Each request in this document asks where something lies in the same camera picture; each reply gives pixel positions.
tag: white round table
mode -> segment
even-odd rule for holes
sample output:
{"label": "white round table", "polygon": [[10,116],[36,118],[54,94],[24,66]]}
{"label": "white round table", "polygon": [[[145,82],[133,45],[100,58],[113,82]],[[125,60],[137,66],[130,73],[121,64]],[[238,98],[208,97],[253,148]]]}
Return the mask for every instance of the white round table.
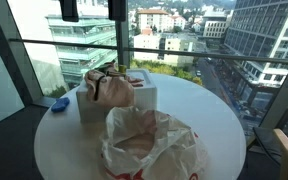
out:
{"label": "white round table", "polygon": [[[216,95],[189,81],[152,74],[158,90],[158,110],[168,113],[199,134],[209,162],[205,180],[237,179],[244,164],[246,142],[234,112]],[[62,113],[49,109],[41,120],[34,144],[37,166],[47,180],[106,179],[101,163],[100,134],[104,122],[80,123],[76,88]]]}

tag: road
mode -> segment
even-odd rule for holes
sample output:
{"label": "road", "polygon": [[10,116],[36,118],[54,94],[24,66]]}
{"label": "road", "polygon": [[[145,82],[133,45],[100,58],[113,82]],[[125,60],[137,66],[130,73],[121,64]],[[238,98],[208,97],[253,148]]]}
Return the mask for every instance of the road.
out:
{"label": "road", "polygon": [[[200,70],[202,74],[202,82],[204,84],[204,87],[208,89],[209,91],[213,92],[215,95],[217,95],[219,98],[221,98],[236,114],[237,117],[239,117],[239,112],[236,111],[234,108],[232,102],[230,101],[226,91],[222,87],[222,85],[219,82],[219,78],[217,77],[216,73],[214,72],[213,65],[207,63],[204,58],[200,58],[198,61],[198,68],[195,68],[195,70]],[[243,120],[240,120],[240,123],[243,127],[243,129],[248,129],[248,125]]]}

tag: paper bag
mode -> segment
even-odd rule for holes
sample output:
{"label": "paper bag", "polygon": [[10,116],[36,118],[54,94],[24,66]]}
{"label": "paper bag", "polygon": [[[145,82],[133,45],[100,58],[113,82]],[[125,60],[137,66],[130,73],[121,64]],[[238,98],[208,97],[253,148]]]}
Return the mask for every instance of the paper bag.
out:
{"label": "paper bag", "polygon": [[106,124],[102,159],[109,179],[201,179],[205,146],[176,118],[155,110],[113,108]]}

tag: tissue box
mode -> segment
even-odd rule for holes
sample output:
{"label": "tissue box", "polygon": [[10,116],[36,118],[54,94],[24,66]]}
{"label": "tissue box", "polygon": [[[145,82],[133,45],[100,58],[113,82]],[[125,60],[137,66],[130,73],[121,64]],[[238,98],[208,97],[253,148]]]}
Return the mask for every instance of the tissue box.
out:
{"label": "tissue box", "polygon": [[126,74],[144,81],[143,87],[134,87],[135,107],[139,110],[157,110],[157,88],[147,69],[127,69]]}
{"label": "tissue box", "polygon": [[[144,80],[142,82],[143,87],[134,87],[135,107],[140,110],[156,110],[157,88],[153,82],[149,71],[147,69],[128,69],[126,71],[126,74],[131,77]],[[111,108],[105,108],[99,106],[98,104],[90,102],[87,98],[87,91],[88,88],[86,82],[82,80],[80,86],[76,91],[76,98],[81,122],[84,123],[105,121],[105,118]]]}
{"label": "tissue box", "polygon": [[76,91],[76,99],[80,113],[80,121],[84,122],[103,122],[111,108],[105,108],[90,102],[87,98],[87,85],[82,80],[80,86]]}

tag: parked car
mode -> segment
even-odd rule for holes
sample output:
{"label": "parked car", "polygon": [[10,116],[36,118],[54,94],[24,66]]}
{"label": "parked car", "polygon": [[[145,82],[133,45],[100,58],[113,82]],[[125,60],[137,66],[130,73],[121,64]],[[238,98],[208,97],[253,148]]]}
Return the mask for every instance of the parked car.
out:
{"label": "parked car", "polygon": [[202,76],[201,71],[197,70],[196,71],[196,76],[198,76],[198,77]]}

